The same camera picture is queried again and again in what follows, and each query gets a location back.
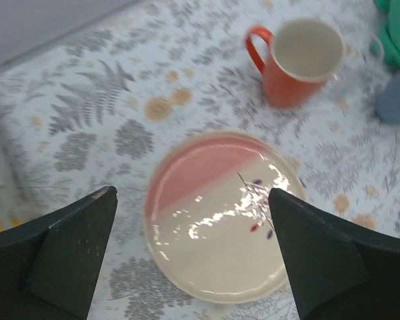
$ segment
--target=green object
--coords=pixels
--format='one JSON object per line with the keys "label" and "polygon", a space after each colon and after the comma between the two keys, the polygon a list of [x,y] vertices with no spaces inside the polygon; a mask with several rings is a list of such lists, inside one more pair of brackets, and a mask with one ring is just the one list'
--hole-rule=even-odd
{"label": "green object", "polygon": [[[375,0],[375,3],[379,10],[388,14],[387,23],[378,34],[384,47],[384,62],[400,69],[400,0]],[[372,44],[372,52],[380,54],[378,43]]]}

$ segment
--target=plate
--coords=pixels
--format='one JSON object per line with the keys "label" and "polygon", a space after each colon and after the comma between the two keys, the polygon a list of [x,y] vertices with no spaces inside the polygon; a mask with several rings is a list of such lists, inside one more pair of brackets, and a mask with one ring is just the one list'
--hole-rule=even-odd
{"label": "plate", "polygon": [[287,274],[261,214],[266,208],[271,217],[273,187],[305,199],[284,158],[244,133],[202,134],[172,150],[152,177],[144,210],[159,268],[184,292],[214,303],[250,302],[278,289]]}

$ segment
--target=patterned table surface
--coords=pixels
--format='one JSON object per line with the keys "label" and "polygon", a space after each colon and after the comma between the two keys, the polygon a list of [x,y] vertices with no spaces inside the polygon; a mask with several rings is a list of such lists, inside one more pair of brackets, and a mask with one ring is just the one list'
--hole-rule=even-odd
{"label": "patterned table surface", "polygon": [[[297,319],[288,285],[216,306],[178,291],[151,259],[141,223],[149,176],[172,146],[206,130],[260,137],[294,166],[312,204],[400,237],[400,127],[373,117],[389,75],[366,54],[379,26],[372,0],[271,1],[144,4],[0,74],[10,149],[43,212],[118,189],[90,320]],[[243,36],[305,15],[336,25],[348,58],[338,81],[281,111],[266,101]]]}

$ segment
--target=mug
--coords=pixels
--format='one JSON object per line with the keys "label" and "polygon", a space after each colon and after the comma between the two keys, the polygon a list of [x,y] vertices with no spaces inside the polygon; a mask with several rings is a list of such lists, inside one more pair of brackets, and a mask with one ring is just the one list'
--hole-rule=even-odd
{"label": "mug", "polygon": [[[253,35],[268,44],[266,63],[253,46]],[[341,34],[314,18],[286,22],[275,35],[260,25],[253,27],[246,48],[263,76],[269,102],[279,108],[308,100],[338,72],[345,56]]]}

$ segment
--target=mug rim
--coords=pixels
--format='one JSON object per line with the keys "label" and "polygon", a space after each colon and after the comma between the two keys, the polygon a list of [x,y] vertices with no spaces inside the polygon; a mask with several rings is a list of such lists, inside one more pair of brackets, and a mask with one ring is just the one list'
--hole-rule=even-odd
{"label": "mug rim", "polygon": [[[276,56],[275,56],[275,46],[274,43],[276,42],[278,36],[281,34],[282,30],[284,30],[284,28],[290,27],[295,23],[299,23],[299,22],[316,22],[316,23],[320,23],[322,24],[324,27],[332,30],[333,32],[335,32],[335,34],[338,36],[341,44],[342,44],[342,55],[340,60],[338,61],[338,63],[332,68],[332,70],[330,70],[329,72],[326,72],[322,75],[318,75],[318,76],[314,76],[314,77],[308,77],[308,76],[302,76],[302,75],[297,75],[295,73],[292,73],[288,70],[286,70],[281,64],[280,62],[277,60]],[[298,81],[302,81],[302,82],[307,82],[307,83],[320,83],[320,82],[324,82],[330,78],[332,78],[332,76],[334,76],[334,74],[336,74],[336,72],[340,69],[340,67],[342,66],[342,63],[344,61],[345,58],[345,52],[346,52],[346,48],[345,48],[345,42],[344,39],[342,37],[342,34],[339,32],[339,30],[337,30],[334,26],[332,26],[330,23],[318,19],[318,18],[314,18],[314,17],[301,17],[301,18],[296,18],[296,19],[291,19],[289,21],[284,22],[284,24],[277,30],[277,32],[274,34],[274,39],[270,42],[269,46],[268,46],[269,52],[272,56],[272,58],[274,59],[274,62],[277,64],[277,66],[280,68],[280,70],[282,70],[284,73],[286,73],[288,76],[298,80]]]}

